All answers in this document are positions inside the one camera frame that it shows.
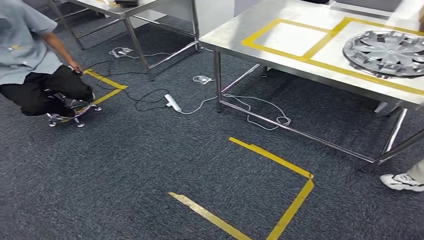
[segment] black cable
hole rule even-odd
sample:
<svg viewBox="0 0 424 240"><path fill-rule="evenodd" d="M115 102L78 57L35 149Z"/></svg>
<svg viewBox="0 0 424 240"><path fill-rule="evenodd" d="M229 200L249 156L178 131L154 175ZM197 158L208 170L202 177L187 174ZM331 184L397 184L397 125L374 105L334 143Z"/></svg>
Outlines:
<svg viewBox="0 0 424 240"><path fill-rule="evenodd" d="M101 61L101 62L95 63L93 65L90 65L90 66L88 66L86 68L86 69L90 69L90 68L92 68L94 66L97 66L97 65L100 65L100 64L109 63L108 64L108 67L107 67L107 75L102 76L102 78L100 78L100 79L97 80L97 83L96 83L97 86L99 86L100 88L105 89L105 90L117 90L117 89L122 90L129 99L135 101L134 107L139 112L147 112L147 111L154 110L154 109L164 109L164 108L167 108L167 106L165 105L165 106L152 107L152 108L149 108L149 109L139 109L139 103L159 103L160 101L162 101L163 99L165 99L165 95L166 94L169 94L170 93L170 91L168 89L164 89L164 88L156 89L156 90L153 90L153 91L151 91L151 92L143 95L140 98L134 98L134 97L132 97L130 95L130 93L126 89L116 88L116 87L114 87L114 88L108 88L108 87L104 87L104 86L100 85L100 82L102 81L103 78L108 78L110 76L118 76L118 75L125 75L125 74L146 74L145 72L132 72L132 71L129 71L129 72L120 72L120 73L111 73L112 62L113 62L112 60ZM162 95L163 97L161 97L159 100L153 100L153 101L143 100L144 98L146 98L146 97L150 96L151 94L156 93L158 91L165 91L165 93Z"/></svg>

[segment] sneaker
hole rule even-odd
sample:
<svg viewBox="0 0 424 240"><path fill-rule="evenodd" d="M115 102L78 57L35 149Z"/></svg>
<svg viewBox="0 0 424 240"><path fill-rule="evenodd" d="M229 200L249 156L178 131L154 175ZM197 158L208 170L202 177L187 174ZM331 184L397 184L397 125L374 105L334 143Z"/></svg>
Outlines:
<svg viewBox="0 0 424 240"><path fill-rule="evenodd" d="M412 190L415 192L423 192L424 184L415 181L408 174L387 174L380 177L382 183L387 187L395 190Z"/></svg>

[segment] black pants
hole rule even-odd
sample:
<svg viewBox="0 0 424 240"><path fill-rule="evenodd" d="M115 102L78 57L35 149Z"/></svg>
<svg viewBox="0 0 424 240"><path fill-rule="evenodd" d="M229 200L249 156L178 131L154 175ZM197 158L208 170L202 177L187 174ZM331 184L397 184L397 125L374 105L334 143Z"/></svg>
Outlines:
<svg viewBox="0 0 424 240"><path fill-rule="evenodd" d="M83 83L80 76L67 66L60 66L53 74L31 72L23 84L0 85L0 93L20 106L23 114L38 116L43 114L69 113L64 103L48 97L45 89L64 94L67 98L91 102L92 88Z"/></svg>

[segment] yellow floor marking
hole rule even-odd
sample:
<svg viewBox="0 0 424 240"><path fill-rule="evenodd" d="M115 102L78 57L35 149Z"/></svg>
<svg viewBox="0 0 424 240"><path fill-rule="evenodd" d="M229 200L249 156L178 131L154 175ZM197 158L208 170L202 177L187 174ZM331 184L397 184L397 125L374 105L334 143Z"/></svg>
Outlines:
<svg viewBox="0 0 424 240"><path fill-rule="evenodd" d="M234 137L230 137L228 140L231 142L238 144L246 149L249 149L257 154L260 154L266 158L269 158L276 163L281 164L282 166L294 171L297 174L302 175L303 177L307 178L306 184L303 186L303 188L300 190L300 192L297 194L296 198L293 200L291 205L288 207L288 209L285 211L285 213L282 215L281 219L278 221L277 225L272 229L271 233L268 235L266 240L277 240L283 231L286 229L287 225L290 223L292 218L295 216L296 212L299 210L309 193L314 188L314 182L312 179L314 178L314 175L309 173L308 171L282 159L281 157L272 154L258 146L255 146L253 144L247 144L240 140L235 139Z"/></svg>
<svg viewBox="0 0 424 240"><path fill-rule="evenodd" d="M230 224L226 223L225 221L221 220L219 217L213 215L210 211L204 209L194 201L190 200L188 197L184 195L179 195L173 192L168 192L169 195L174 197L176 200L180 201L182 204L187 205L189 208L191 208L193 211L198 213L200 216L204 217L205 219L209 220L209 222L213 223L220 229L227 232L229 235L233 236L237 240L252 240L250 237L244 235L239 230L232 227Z"/></svg>
<svg viewBox="0 0 424 240"><path fill-rule="evenodd" d="M266 240L278 240L278 238L281 236L281 234L286 229L287 225L289 225L292 218L295 216L296 212L299 210L299 208L304 203L305 199L308 197L309 193L314 188L314 182L312 181L312 178L314 177L311 173L308 171L258 147L253 144L247 144L240 140L235 139L234 137L230 137L228 140L231 142L238 144L246 149L249 149L255 153L258 153L264 157L267 157L282 166L304 176L307 178L306 184L302 187L300 192L297 194L296 198L293 200L293 202L290 204L288 209L285 211L285 213L282 215L278 223L275 225L275 227L272 229L272 231L269 233ZM231 236L233 236L237 240L251 240L248 236L241 233L239 230L235 229L225 221L221 220L217 216L213 215L208 210L204 209L197 203L190 200L188 197L184 195L179 195L173 192L168 192L169 195L183 203L184 205L187 205L189 208L191 208L193 211L204 217L205 219L209 220L209 222L213 223L214 225L218 226L220 229L224 230Z"/></svg>
<svg viewBox="0 0 424 240"><path fill-rule="evenodd" d="M121 85L119 83L116 83L116 82L110 80L107 77L101 76L101 75L93 72L91 69L85 70L84 73L85 74L88 74L88 75L92 76L93 78L98 79L98 80L100 80L100 81L102 81L102 82L104 82L106 84L109 84L109 85L111 85L111 86L113 86L113 87L115 87L117 89L122 89L123 90L123 89L127 88L127 86Z"/></svg>
<svg viewBox="0 0 424 240"><path fill-rule="evenodd" d="M261 50L261 51L264 51L264 52L276 54L276 55L279 55L279 56L282 56L282 57L285 57L285 58L290 58L290 59L294 59L294 60L297 60L297 61L301 61L301 62L310 64L310 65L313 65L313 66L316 66L316 67L324 68L324 69L327 69L327 70L330 70L330 71L334 71L334 72L337 72L337 73L340 73L340 74L344 74L344 75L348 75L348 76L355 77L355 78L358 78L358 79L362 79L362 80L365 80L365 81L369 81L369 82L372 82L372 83L375 83L375 84L380 84L380 85L383 85L383 86L386 86L386 87L389 87L389 88L397 89L397 90L404 91L404 92L411 93L411 94L417 94L417 95L423 95L424 96L424 90L421 90L421 89L417 89L417 88L413 88L413 87L410 87L410 86L405 86L405 85L402 85L402 84L386 81L385 79L381 79L381 78L378 78L378 77L363 74L363 73L360 73L360 72L357 72L357 71L344 69L344 68L341 68L341 67L338 67L338 66L330 65L330 64L327 64L327 63L324 63L324 62L315 61L315 60L311 59L319 50L321 50L329 41L331 41L331 39L333 39L338 33L340 33L343 30L344 27L346 27L351 22L367 24L367 25L378 27L378 28L391 29L391 30L395 30L395 31L399 31L399 32L418 35L418 36L424 36L424 32L410 30L410 29L401 28L401 27L397 27L397 26L389 26L389 25L385 25L385 24L381 24L381 23L377 23L377 22L366 21L366 20L361 20L361 19L356 19L356 18L351 18L351 17L345 17L343 20L341 20L339 22L339 24L337 24L331 30L278 18L278 19L272 20L270 23L265 25L263 28L261 28L257 32L254 32L252 35L248 36L246 39L242 40L241 44L246 46L246 47L250 47L250 48ZM291 25L303 27L303 28L308 28L308 29L313 29L313 30L325 32L325 33L327 33L327 35L324 36L319 42L317 42L303 56L297 56L297 55L294 55L294 54L279 51L279 50L276 50L276 49L255 43L257 38L259 38L263 34L267 33L268 31L272 30L272 28L274 28L276 25L278 25L280 23L286 23L286 24L291 24Z"/></svg>
<svg viewBox="0 0 424 240"><path fill-rule="evenodd" d="M88 74L88 75L90 75L90 76L92 76L92 77L94 77L94 78L98 79L99 81L102 81L102 82L104 82L104 83L106 83L106 84L109 84L109 85L111 85L112 87L115 87L115 88L116 88L116 89L114 89L113 91L109 92L108 94L106 94L106 95L104 95L104 96L102 96L102 97L99 97L99 98L97 98L94 102L92 102L93 104L96 104L96 105L97 105L97 104L100 104L100 103L102 103L102 102L104 102L105 100L107 100L107 99L109 99L109 98L111 98L111 97L113 97L114 95L118 94L120 91L122 91L122 90L124 90L124 89L126 89L126 88L128 87L128 86L125 86L125 85L121 85L121 84L119 84L119 83L116 83L116 82L114 82L114 81L112 81L112 80L108 79L107 77L101 76L101 75L99 75L99 74L97 74L97 73L93 72L91 69L87 69L87 70L85 70L83 73L84 73L84 74ZM76 113L77 113L77 114L79 114L79 113L80 113L80 112L82 112L84 109L85 109L85 108L83 107L83 108L81 108L80 110L77 110L77 111L76 111ZM70 121L69 119L61 120L61 122L62 122L62 123L66 123L66 122L69 122L69 121Z"/></svg>
<svg viewBox="0 0 424 240"><path fill-rule="evenodd" d="M313 188L314 183L312 182L312 179L308 179L306 184L303 186L302 190L299 192L294 201L282 215L281 219L278 221L277 225L268 235L266 240L277 240L281 236L284 229L286 229L287 225L295 216L296 212L299 210L299 208L301 207L301 205L303 204L303 202L305 201L305 199Z"/></svg>
<svg viewBox="0 0 424 240"><path fill-rule="evenodd" d="M268 152L268 151L266 151L266 150L264 150L264 149L262 149L262 148L260 148L258 146L244 143L244 142L242 142L240 140L237 140L237 139L235 139L233 137L230 137L228 140L230 140L231 142L233 142L235 144L238 144L238 145L240 145L240 146L242 146L242 147L244 147L246 149L249 149L249 150L251 150L251 151L253 151L253 152L257 153L257 154L260 154L260 155L262 155L262 156L264 156L266 158L269 158L269 159L271 159L271 160L273 160L273 161L275 161L275 162L283 165L284 167L286 167L286 168L294 171L295 173L304 176L305 178L312 179L314 177L308 171L303 170L302 168L300 168L300 167L298 167L298 166L296 166L296 165L294 165L294 164L292 164L292 163L290 163L290 162L282 159L281 157L276 156L276 155L274 155L274 154L272 154L272 153L270 153L270 152Z"/></svg>

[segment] table surface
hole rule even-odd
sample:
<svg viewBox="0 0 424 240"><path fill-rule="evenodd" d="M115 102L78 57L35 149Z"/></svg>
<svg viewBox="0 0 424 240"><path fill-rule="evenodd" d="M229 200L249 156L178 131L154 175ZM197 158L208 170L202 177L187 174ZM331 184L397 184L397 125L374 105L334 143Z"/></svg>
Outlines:
<svg viewBox="0 0 424 240"><path fill-rule="evenodd" d="M96 12L109 15L113 18L126 19L144 11L173 0L138 0L138 6L123 7L115 0L68 0L71 3L83 6Z"/></svg>
<svg viewBox="0 0 424 240"><path fill-rule="evenodd" d="M202 46L253 63L424 112L424 76L377 78L342 52L366 31L418 32L420 24L381 19L300 0L263 0L200 38Z"/></svg>

